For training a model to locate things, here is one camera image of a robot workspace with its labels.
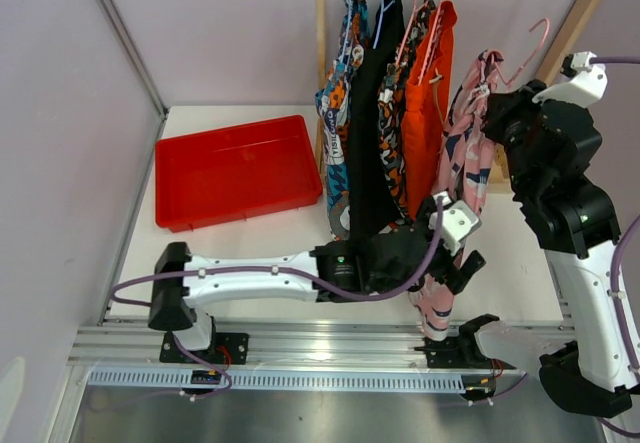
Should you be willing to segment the orange grey camouflage shorts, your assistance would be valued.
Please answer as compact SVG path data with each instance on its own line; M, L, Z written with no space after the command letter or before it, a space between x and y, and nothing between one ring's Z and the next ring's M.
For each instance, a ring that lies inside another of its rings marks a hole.
M402 150L401 121L406 111L405 90L411 67L417 57L417 49L427 35L429 19L436 8L435 0L423 0L411 25L400 67L395 66L396 47L392 61L378 92L378 151L382 165L383 181L399 212L397 223L409 220L406 189L406 165Z

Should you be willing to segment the black shorts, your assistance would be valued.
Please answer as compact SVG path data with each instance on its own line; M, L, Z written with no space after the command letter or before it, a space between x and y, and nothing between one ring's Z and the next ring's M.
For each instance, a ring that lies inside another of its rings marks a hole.
M402 0L385 13L380 46L365 50L364 61L352 80L351 122L347 134L347 170L350 182L350 237L369 238L397 219L383 181L378 151L378 92L387 65L405 32Z

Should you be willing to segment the pink wire hanger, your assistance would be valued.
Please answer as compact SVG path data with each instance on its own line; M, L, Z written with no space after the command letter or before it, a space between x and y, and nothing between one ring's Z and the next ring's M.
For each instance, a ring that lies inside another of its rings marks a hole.
M523 71L529 66L536 55L543 49L550 33L550 29L551 21L549 18L544 17L536 21L528 29L528 35L532 38L535 45L527 53L526 57L519 63L519 65L511 74L506 75L501 68L496 69L499 80L505 89L509 89L513 86L513 84L520 77Z
M422 55L417 54L416 65L418 66L418 73L417 73L416 86L418 88L423 86L427 69L432 63L432 60L435 56L435 48L441 32L441 23L442 23L442 17L443 17L443 3L444 3L444 0L436 1L436 8L430 18L429 28L426 35L426 45L424 46L424 52Z
M407 42L409 34L411 32L412 22L414 20L415 14L417 12L418 0L413 0L412 3L413 3L412 4L412 9L411 9L411 13L410 13L410 16L409 16L408 23L406 24L405 33L404 33L403 38L401 40L401 44L399 45L399 47L397 49L397 52L396 52L396 59L395 59L395 66L396 67L400 67L400 63L401 63L401 60L402 60L402 54L404 52L404 48L406 46L406 42Z

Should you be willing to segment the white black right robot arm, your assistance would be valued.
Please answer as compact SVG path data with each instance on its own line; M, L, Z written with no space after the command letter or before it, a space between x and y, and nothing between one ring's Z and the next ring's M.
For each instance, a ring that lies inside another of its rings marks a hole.
M624 297L614 204L586 175L601 134L576 94L536 80L491 95L483 133L505 150L514 199L568 304L575 337L548 342L485 314L460 327L458 358L520 369L566 412L618 416L639 391L639 336Z

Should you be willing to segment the pink patterned shorts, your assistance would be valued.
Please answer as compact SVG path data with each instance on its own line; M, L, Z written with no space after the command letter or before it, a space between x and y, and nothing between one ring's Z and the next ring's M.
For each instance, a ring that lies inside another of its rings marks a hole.
M482 132L489 95L500 80L504 57L485 50L473 61L455 93L443 123L443 143L435 190L462 200L476 215L485 206L495 143ZM423 334L442 341L448 335L455 296L446 285L428 276L410 301L421 315Z

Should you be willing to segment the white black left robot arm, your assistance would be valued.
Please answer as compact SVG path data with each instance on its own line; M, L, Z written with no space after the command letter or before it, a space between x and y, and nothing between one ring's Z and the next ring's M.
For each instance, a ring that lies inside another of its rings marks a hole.
M372 303L414 290L427 277L458 294L486 264L478 251L456 261L480 225L466 203L440 193L423 202L409 226L278 258L221 260L173 242L154 267L147 324L172 335L192 361L204 363L217 350L214 318L205 310L213 303Z

